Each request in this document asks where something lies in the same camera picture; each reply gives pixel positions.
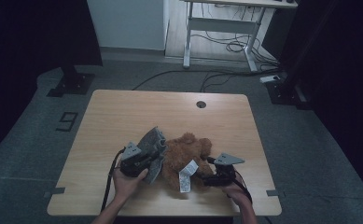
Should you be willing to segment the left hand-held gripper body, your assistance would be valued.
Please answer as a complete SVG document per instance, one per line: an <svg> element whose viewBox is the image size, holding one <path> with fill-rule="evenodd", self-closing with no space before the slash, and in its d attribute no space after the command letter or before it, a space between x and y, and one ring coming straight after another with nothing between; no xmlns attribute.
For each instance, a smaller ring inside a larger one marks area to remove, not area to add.
<svg viewBox="0 0 363 224"><path fill-rule="evenodd" d="M147 159L148 154L130 142L122 154L120 170L128 177L138 177L148 167Z"/></svg>

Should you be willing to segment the person's left hand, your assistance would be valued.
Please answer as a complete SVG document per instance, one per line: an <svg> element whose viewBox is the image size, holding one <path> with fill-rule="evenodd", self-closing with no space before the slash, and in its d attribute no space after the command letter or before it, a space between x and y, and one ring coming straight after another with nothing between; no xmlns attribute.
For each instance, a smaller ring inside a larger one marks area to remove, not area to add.
<svg viewBox="0 0 363 224"><path fill-rule="evenodd" d="M119 168L114 170L115 198L126 202L135 192L139 183L147 176L148 169L143 170L137 177L129 177Z"/></svg>

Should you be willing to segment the white metal-frame desk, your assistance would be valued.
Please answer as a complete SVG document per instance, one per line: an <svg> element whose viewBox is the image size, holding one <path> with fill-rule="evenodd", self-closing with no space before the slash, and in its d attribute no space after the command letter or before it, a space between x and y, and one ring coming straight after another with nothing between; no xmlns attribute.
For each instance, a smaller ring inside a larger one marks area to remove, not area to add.
<svg viewBox="0 0 363 224"><path fill-rule="evenodd" d="M190 39L192 31L208 31L229 34L251 35L247 47L244 49L244 55L248 67L252 72L257 72L254 61L252 48L254 46L258 30L260 28L263 16L267 8L297 8L295 0L183 0L189 3L188 20L187 20L187 40L184 47L183 67L190 67ZM261 11L255 21L234 21L222 19L207 19L193 16L193 5L195 3L205 4L224 4L245 7L260 7Z"/></svg>

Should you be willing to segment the black stand base plate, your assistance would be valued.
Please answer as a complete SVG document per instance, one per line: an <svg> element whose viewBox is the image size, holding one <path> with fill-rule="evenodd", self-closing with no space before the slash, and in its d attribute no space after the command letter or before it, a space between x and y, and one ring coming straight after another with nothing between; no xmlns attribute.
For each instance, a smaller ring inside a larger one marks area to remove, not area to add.
<svg viewBox="0 0 363 224"><path fill-rule="evenodd" d="M51 89L48 97L63 97L65 94L85 95L93 82L95 75L79 73L73 65L61 67L63 77L58 85Z"/></svg>
<svg viewBox="0 0 363 224"><path fill-rule="evenodd" d="M289 74L283 81L266 82L265 87L274 105L294 105L300 110L312 110L300 88L300 78L296 74Z"/></svg>

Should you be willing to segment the brown teddy bear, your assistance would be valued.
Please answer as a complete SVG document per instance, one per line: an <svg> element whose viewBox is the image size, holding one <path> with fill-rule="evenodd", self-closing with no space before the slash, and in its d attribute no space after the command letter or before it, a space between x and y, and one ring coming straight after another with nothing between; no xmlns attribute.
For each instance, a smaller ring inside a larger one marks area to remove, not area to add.
<svg viewBox="0 0 363 224"><path fill-rule="evenodd" d="M191 161L195 161L198 169L191 181L198 191L206 191L208 187L201 180L202 176L214 172L207 158L211 154L212 143L208 138L197 138L193 133L184 133L181 137L167 140L161 174L171 189L180 191L179 172Z"/></svg>

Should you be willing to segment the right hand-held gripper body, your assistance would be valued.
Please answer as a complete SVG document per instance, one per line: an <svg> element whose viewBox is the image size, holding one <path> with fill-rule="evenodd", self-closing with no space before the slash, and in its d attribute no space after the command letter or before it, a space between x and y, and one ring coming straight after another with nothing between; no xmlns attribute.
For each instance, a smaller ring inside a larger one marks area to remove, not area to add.
<svg viewBox="0 0 363 224"><path fill-rule="evenodd" d="M221 153L214 159L216 167L216 177L213 182L215 187L228 186L235 178L234 164L244 163L244 159L232 156L227 153Z"/></svg>

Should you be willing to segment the person's right hand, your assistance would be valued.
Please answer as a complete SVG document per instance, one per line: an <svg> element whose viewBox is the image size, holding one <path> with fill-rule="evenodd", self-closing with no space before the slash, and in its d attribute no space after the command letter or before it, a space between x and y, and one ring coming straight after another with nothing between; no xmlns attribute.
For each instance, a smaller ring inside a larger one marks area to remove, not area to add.
<svg viewBox="0 0 363 224"><path fill-rule="evenodd" d="M231 183L228 186L220 187L220 189L228 197L230 197L236 205L242 208L246 208L248 205L251 204L251 201L247 197L244 190L240 186L238 186L239 183L240 179L237 179L236 183Z"/></svg>

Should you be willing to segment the grey tape strip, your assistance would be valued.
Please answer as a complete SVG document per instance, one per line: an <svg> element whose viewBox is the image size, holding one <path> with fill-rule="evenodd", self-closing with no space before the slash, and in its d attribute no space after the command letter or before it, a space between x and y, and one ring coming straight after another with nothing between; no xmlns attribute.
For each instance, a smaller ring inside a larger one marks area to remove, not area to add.
<svg viewBox="0 0 363 224"><path fill-rule="evenodd" d="M44 198L50 198L53 194L64 194L65 188L54 188L44 193Z"/></svg>
<svg viewBox="0 0 363 224"><path fill-rule="evenodd" d="M284 198L286 197L285 193L281 190L278 189L270 189L270 190L266 190L267 196L268 197L279 197L279 198Z"/></svg>

